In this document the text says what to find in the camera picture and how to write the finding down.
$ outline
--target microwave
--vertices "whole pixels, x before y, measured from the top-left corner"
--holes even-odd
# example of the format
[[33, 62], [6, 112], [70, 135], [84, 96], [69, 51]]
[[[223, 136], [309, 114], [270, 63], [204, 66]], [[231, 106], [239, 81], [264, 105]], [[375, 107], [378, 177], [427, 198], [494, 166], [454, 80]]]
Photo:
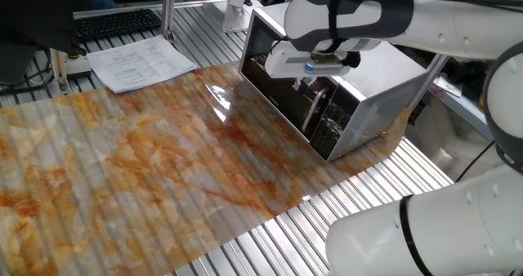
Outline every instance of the microwave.
[[388, 42], [361, 52], [344, 76], [318, 77], [306, 89], [296, 78], [271, 78], [266, 57], [283, 40], [287, 3], [255, 9], [240, 74], [325, 161], [334, 160], [389, 129], [424, 89], [426, 70]]

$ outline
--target microwave handle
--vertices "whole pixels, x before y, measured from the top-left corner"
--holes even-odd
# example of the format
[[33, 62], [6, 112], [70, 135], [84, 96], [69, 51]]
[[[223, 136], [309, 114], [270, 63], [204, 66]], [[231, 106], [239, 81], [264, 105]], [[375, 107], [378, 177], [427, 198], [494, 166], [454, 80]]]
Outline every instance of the microwave handle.
[[314, 110], [316, 109], [316, 106], [318, 106], [318, 103], [320, 102], [321, 98], [324, 97], [324, 95], [327, 93], [329, 89], [327, 87], [323, 88], [316, 94], [314, 100], [312, 101], [312, 105], [309, 108], [309, 111], [307, 112], [307, 116], [305, 117], [305, 121], [303, 121], [302, 125], [302, 132], [305, 133], [307, 127], [309, 127], [309, 122], [311, 122], [312, 114], [314, 113]]

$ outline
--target paper document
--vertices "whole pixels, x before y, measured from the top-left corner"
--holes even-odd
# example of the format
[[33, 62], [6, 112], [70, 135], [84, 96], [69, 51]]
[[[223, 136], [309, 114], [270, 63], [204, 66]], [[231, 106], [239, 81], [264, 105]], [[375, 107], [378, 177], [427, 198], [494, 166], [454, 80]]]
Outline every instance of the paper document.
[[96, 76], [116, 93], [148, 87], [197, 68], [162, 35], [88, 57]]

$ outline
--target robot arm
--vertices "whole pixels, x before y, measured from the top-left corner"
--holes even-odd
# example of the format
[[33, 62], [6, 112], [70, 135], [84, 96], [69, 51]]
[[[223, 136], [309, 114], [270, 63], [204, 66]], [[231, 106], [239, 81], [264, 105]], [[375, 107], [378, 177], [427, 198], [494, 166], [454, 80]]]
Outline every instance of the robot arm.
[[[523, 32], [521, 12], [452, 0], [339, 0], [333, 4], [334, 16], [332, 3], [289, 3], [284, 27], [290, 45], [275, 45], [272, 59], [267, 59], [266, 68], [273, 78], [288, 77], [290, 69], [296, 77], [343, 75], [349, 69], [342, 63], [348, 51], [372, 49], [381, 40], [450, 56], [492, 60], [518, 43]], [[330, 28], [333, 22], [341, 43], [329, 51], [335, 47]], [[300, 67], [286, 65], [294, 62], [293, 57], [303, 57], [302, 52], [328, 59], [308, 60]]]
[[273, 42], [266, 61], [273, 78], [345, 74], [349, 52], [362, 51], [365, 56], [364, 50], [382, 40], [497, 60], [485, 83], [485, 116], [498, 155], [507, 165], [336, 221], [327, 237], [329, 275], [464, 275], [523, 269], [523, 0], [510, 0], [510, 6], [505, 2], [290, 2], [284, 20], [288, 38]]

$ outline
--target black keyboard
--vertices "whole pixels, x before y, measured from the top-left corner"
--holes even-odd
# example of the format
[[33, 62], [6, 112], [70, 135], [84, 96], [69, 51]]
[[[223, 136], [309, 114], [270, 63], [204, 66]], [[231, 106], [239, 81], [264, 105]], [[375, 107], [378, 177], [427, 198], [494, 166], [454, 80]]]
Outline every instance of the black keyboard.
[[78, 40], [85, 41], [158, 27], [161, 20], [153, 11], [146, 9], [77, 19], [74, 24]]

